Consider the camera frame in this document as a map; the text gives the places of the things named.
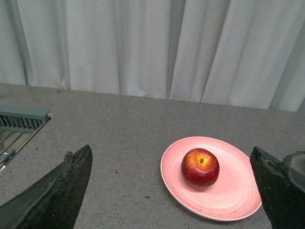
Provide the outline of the left gripper worn black right finger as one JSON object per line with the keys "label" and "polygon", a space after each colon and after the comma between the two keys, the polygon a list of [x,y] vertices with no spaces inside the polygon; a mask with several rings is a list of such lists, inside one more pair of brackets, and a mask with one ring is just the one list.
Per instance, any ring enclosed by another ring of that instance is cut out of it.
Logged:
{"label": "left gripper worn black right finger", "polygon": [[250,163],[263,208],[274,229],[305,227],[305,153],[282,161],[255,146]]}

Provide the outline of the left gripper worn black left finger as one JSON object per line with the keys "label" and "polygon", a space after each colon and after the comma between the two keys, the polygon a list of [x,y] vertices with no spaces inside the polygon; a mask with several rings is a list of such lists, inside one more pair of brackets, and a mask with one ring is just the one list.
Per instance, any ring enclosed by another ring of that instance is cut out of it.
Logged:
{"label": "left gripper worn black left finger", "polygon": [[85,145],[67,152],[64,161],[1,205],[2,229],[72,229],[92,169],[92,150]]}

